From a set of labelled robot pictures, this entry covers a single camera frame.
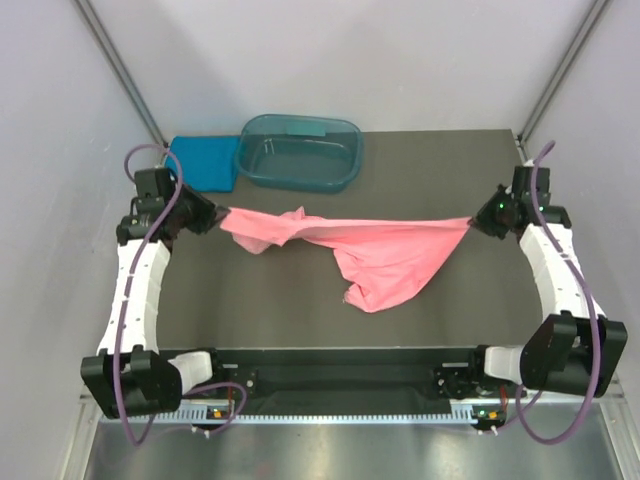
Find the pink t shirt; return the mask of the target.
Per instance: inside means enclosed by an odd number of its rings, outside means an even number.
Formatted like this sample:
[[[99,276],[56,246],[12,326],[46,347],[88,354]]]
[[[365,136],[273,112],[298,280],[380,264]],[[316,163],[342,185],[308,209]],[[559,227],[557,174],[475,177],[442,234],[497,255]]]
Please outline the pink t shirt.
[[[329,219],[303,207],[280,215],[233,208],[220,228],[254,255],[292,240],[330,249],[350,283],[343,301],[376,313],[420,293],[463,240],[469,221]]]

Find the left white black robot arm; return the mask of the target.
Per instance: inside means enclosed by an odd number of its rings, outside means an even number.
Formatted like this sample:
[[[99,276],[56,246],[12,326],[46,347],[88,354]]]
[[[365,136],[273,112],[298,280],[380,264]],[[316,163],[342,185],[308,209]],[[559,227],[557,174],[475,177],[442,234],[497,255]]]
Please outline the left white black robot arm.
[[[187,186],[162,194],[140,191],[116,228],[118,272],[111,314],[93,356],[83,358],[81,378],[109,419],[157,415],[178,409],[194,387],[216,396],[225,370],[212,354],[161,356],[157,317],[164,273],[179,232],[206,234],[229,209]]]

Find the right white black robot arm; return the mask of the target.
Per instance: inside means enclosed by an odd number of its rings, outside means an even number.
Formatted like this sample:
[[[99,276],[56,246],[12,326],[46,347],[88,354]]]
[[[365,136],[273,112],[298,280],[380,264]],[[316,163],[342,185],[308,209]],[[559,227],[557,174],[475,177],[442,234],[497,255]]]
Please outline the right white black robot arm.
[[[441,366],[435,386],[445,398],[487,396],[508,384],[580,395],[593,386],[602,397],[626,345],[623,323],[609,320],[585,294],[566,210],[540,195],[541,226],[529,192],[501,185],[471,220],[481,232],[503,239],[513,233],[531,267],[543,322],[523,346],[480,345],[465,367]]]

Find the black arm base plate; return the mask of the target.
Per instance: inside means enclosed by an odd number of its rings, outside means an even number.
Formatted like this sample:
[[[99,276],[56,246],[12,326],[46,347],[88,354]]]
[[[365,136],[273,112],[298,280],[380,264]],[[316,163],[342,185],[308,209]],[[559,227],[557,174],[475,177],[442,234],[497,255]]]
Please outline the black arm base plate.
[[[435,369],[465,367],[470,348],[282,348],[218,349],[218,365],[228,377],[252,381],[252,395],[285,391],[391,390],[409,387],[429,392]]]

